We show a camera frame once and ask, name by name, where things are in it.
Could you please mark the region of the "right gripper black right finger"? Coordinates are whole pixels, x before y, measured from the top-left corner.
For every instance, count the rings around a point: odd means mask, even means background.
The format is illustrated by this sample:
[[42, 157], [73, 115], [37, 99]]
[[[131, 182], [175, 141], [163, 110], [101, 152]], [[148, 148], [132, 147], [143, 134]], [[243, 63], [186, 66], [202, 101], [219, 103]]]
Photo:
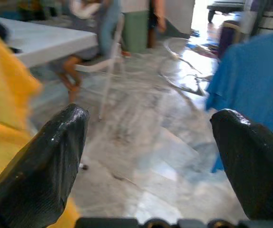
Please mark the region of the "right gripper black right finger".
[[273, 220], [273, 133], [237, 111], [210, 119], [225, 173], [250, 219]]

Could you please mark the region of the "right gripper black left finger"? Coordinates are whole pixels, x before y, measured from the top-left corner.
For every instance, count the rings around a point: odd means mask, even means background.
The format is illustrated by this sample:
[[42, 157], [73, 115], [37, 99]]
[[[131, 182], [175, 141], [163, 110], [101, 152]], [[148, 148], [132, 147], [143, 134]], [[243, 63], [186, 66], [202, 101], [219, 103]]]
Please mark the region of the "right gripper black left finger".
[[0, 174], [0, 228], [47, 228], [67, 205], [89, 113], [70, 104], [54, 115]]

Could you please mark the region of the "yellow shirt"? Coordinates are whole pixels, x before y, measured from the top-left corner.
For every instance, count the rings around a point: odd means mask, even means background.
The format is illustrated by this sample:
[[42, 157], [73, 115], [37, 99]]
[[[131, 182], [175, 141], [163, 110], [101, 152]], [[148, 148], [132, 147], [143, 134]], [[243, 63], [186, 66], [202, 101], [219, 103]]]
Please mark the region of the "yellow shirt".
[[41, 83], [0, 38], [0, 173], [31, 139], [28, 102], [40, 89]]

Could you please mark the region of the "blue shirt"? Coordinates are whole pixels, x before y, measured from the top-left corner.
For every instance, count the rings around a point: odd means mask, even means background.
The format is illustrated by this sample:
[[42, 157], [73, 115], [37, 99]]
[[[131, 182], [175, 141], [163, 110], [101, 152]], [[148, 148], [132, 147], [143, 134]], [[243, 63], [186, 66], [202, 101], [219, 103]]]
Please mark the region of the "blue shirt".
[[236, 110], [273, 132], [273, 32], [229, 47], [206, 91], [207, 111]]

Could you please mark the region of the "white folding table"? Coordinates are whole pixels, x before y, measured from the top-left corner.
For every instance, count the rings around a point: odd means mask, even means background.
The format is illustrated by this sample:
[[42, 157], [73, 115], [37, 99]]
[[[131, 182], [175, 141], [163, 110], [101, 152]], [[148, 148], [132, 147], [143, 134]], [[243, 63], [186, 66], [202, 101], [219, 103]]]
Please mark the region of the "white folding table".
[[25, 67], [35, 67], [97, 45], [94, 33], [0, 18], [8, 29], [7, 44]]

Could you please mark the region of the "white folding chair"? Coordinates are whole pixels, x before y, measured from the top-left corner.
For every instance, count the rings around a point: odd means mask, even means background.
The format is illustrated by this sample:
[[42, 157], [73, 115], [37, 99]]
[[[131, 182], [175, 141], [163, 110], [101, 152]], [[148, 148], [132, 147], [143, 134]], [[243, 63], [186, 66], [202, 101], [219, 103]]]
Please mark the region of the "white folding chair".
[[88, 62], [83, 62], [82, 64], [75, 65], [76, 70], [80, 72], [85, 72], [85, 73], [93, 73], [93, 72], [98, 72], [100, 70], [106, 69], [107, 70], [107, 78], [104, 84], [104, 89], [102, 93], [101, 98], [101, 104], [100, 104], [100, 109], [99, 109], [99, 120], [103, 119], [104, 116], [104, 111], [106, 109], [106, 102], [107, 102], [107, 97], [108, 97], [108, 92], [111, 86], [111, 79], [114, 71], [114, 66], [115, 63], [120, 64], [120, 68], [122, 73], [125, 72], [125, 65], [124, 65], [124, 60], [121, 55], [121, 36], [122, 36], [122, 31], [124, 27], [124, 14], [120, 13], [118, 16], [118, 22], [117, 26], [114, 32], [114, 39], [111, 47], [111, 52], [107, 57], [99, 56], [96, 57], [94, 60], [88, 61]]

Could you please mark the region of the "black drying rack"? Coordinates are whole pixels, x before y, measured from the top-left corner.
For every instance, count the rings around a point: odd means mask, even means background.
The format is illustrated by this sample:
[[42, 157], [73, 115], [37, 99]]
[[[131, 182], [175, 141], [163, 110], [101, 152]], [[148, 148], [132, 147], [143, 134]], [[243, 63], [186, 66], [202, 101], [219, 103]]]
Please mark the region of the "black drying rack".
[[273, 0], [245, 0], [241, 32], [248, 37], [273, 32]]

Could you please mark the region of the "seated person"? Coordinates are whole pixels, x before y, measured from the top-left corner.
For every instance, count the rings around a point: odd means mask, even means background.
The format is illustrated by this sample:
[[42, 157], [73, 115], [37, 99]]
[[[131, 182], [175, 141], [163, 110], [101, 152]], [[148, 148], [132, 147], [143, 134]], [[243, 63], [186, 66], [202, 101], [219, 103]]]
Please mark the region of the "seated person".
[[71, 20], [70, 29], [92, 32], [97, 39], [95, 46], [56, 60], [52, 65], [68, 90], [69, 101], [73, 102], [82, 82], [75, 65], [110, 54], [121, 6], [120, 0], [64, 0], [64, 11]]

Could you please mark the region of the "dark wheeled trolley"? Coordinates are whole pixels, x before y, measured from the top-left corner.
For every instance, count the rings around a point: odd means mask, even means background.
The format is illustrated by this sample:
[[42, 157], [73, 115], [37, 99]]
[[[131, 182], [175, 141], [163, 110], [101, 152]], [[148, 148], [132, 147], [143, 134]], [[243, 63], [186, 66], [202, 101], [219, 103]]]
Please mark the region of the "dark wheeled trolley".
[[236, 11], [243, 11], [244, 4], [245, 0], [209, 0], [207, 4], [208, 23], [212, 23], [216, 12], [228, 14]]

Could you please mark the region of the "green plastic bin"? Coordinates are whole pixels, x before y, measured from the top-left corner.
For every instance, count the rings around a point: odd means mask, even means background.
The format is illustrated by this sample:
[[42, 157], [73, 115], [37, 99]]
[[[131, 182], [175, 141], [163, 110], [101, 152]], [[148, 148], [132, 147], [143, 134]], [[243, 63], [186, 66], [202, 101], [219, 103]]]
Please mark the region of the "green plastic bin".
[[122, 38], [125, 49], [131, 53], [142, 53], [147, 46], [148, 11], [124, 13]]

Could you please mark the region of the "orange hanging cloth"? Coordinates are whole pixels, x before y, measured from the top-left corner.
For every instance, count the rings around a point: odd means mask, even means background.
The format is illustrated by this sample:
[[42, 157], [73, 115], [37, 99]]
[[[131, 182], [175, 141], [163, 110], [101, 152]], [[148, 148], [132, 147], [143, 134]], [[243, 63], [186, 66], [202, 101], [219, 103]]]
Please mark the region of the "orange hanging cloth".
[[165, 0], [153, 0], [153, 4], [158, 30], [163, 33], [166, 30]]

